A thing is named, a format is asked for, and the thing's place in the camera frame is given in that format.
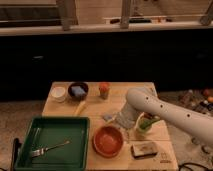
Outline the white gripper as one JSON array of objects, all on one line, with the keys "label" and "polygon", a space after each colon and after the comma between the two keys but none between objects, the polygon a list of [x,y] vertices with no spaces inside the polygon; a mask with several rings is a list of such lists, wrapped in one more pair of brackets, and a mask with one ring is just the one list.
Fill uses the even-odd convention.
[{"label": "white gripper", "polygon": [[126,103],[116,114],[115,121],[124,129],[131,129],[135,126],[140,112]]}]

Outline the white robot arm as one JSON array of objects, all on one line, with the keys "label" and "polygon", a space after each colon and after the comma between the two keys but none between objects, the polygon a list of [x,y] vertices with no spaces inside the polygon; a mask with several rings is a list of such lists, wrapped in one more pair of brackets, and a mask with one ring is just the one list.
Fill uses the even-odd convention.
[{"label": "white robot arm", "polygon": [[162,101],[146,87],[130,88],[125,99],[115,117],[123,128],[133,128],[138,117],[145,112],[160,117],[213,148],[213,117]]}]

